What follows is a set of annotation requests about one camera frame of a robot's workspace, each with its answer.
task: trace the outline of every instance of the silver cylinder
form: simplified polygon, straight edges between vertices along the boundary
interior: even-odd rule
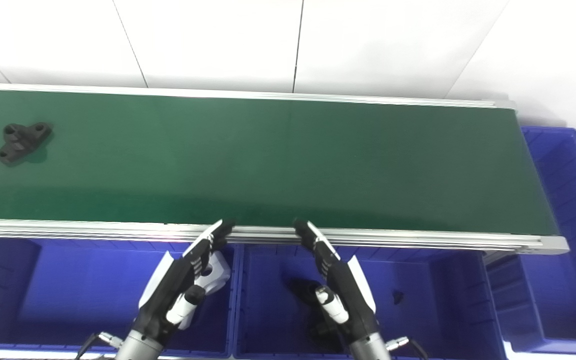
[[[352,342],[348,347],[354,360],[391,360],[391,353],[379,332]]]
[[[130,330],[123,341],[115,360],[157,360],[164,346],[142,335],[141,332]]]

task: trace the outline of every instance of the robotic hand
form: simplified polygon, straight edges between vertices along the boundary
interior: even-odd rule
[[[419,358],[428,355],[413,340],[400,337],[384,342],[375,317],[375,301],[357,258],[343,262],[326,236],[310,221],[296,219],[301,244],[315,256],[318,272],[327,285],[315,289],[324,316],[336,324],[355,360],[390,360],[390,351],[411,344]]]
[[[156,360],[173,333],[190,325],[195,308],[206,296],[206,289],[195,281],[208,268],[213,253],[226,245],[226,236],[233,227],[233,221],[220,219],[202,232],[182,257],[172,261],[150,298],[140,307],[125,340],[106,332],[94,333],[75,360],[96,339],[118,349],[116,360]]]

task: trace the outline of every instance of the black bracket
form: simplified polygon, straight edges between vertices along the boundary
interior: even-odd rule
[[[52,127],[45,122],[32,126],[10,123],[4,127],[4,141],[0,148],[0,162],[12,164],[26,155],[34,152],[53,132]]]

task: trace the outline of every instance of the aluminum rail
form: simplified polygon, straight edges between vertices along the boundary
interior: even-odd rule
[[[0,91],[69,92],[80,94],[114,94],[137,96],[169,96],[172,98],[249,99],[285,101],[324,101],[328,103],[356,103],[382,105],[419,105],[425,107],[512,109],[510,100],[452,100],[450,98],[413,98],[390,96],[329,95],[320,93],[282,93],[208,89],[122,88],[109,86],[73,86],[45,84],[2,84]]]
[[[207,225],[104,221],[0,219],[0,237],[31,239],[131,240],[190,242]],[[558,235],[518,235],[487,232],[321,228],[336,246],[461,249],[519,254],[557,255],[569,251]],[[232,244],[299,244],[292,227],[242,226],[228,237]]]

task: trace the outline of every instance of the blue storage bin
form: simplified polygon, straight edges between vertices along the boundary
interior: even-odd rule
[[[0,349],[76,352],[92,333],[125,337],[165,251],[188,243],[0,238]],[[226,246],[231,279],[206,297],[190,328],[163,355],[228,358],[238,284],[237,246]],[[114,353],[94,346],[90,353]]]
[[[357,255],[373,292],[384,339],[411,337],[431,358],[505,360],[489,281],[478,251],[338,246]],[[237,296],[235,358],[347,359],[308,336],[310,308],[288,289],[290,279],[322,281],[301,246],[247,245]],[[394,294],[401,292],[396,303]],[[409,348],[393,358],[417,359]]]
[[[576,130],[524,127],[523,134],[570,252],[489,264],[496,311],[514,351],[576,354]]]

